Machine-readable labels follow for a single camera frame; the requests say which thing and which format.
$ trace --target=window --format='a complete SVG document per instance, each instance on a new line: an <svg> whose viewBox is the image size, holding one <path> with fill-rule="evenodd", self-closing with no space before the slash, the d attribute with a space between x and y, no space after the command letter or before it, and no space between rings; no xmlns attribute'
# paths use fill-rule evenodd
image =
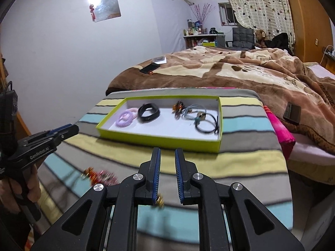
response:
<svg viewBox="0 0 335 251"><path fill-rule="evenodd" d="M221 25L233 25L238 26L240 25L235 17L235 13L232 9L232 5L230 3L219 3L220 9L220 18L221 18Z"/></svg>

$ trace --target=heart pattern curtain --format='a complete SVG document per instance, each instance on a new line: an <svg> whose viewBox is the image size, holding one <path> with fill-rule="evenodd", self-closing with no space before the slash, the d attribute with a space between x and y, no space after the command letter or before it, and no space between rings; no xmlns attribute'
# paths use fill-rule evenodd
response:
<svg viewBox="0 0 335 251"><path fill-rule="evenodd" d="M295 35L289 0L229 0L237 21L254 31L263 29L271 40L286 32L293 50Z"/></svg>

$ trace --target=black phone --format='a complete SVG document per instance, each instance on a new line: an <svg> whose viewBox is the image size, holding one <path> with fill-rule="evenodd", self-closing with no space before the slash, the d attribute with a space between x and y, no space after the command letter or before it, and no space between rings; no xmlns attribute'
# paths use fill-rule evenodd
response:
<svg viewBox="0 0 335 251"><path fill-rule="evenodd" d="M145 66L142 70L140 70L141 73L148 74L149 72L152 72L153 70L156 70L159 68L159 64L151 63L148 66Z"/></svg>
<svg viewBox="0 0 335 251"><path fill-rule="evenodd" d="M300 114L301 114L301 106L288 102L283 118L289 123L299 125Z"/></svg>

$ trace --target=black bracelet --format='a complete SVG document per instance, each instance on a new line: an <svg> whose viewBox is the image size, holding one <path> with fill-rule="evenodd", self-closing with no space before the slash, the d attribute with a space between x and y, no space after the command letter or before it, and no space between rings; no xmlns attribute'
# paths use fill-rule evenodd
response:
<svg viewBox="0 0 335 251"><path fill-rule="evenodd" d="M206 115L211 116L215 122L215 128L213 130L205 131L205 130L198 128L198 125L200 124L201 121L205 119ZM214 132L214 134L219 133L218 117L215 119L215 117L210 113L199 112L197 117L195 118L195 129L198 130L200 133L204 133L204 134L210 134L212 132Z"/></svg>
<svg viewBox="0 0 335 251"><path fill-rule="evenodd" d="M145 111L147 111L148 109L151 109L151 111L153 112L151 115L149 116L145 116L143 117L143 113ZM156 106L155 104L144 104L143 106L141 106L138 109L138 118L140 119L140 121L142 122L150 122L153 121L154 119L158 118L160 115L160 109L158 108L158 106Z"/></svg>

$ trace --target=window frame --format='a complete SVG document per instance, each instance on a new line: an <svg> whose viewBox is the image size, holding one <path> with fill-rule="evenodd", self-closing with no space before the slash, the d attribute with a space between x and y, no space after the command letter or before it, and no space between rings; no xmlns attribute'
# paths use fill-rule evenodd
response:
<svg viewBox="0 0 335 251"><path fill-rule="evenodd" d="M220 13L220 20L221 20L221 26L241 26L239 24L239 22L237 21L237 19L236 19L236 16L235 16L235 13L234 13L233 9L232 9L232 13L233 13L234 22L233 23L229 23L228 22L227 5L229 5L229 8L232 9L231 3L218 3L219 13ZM225 20L223 20L223 16L222 16L222 11L221 10L224 10Z"/></svg>

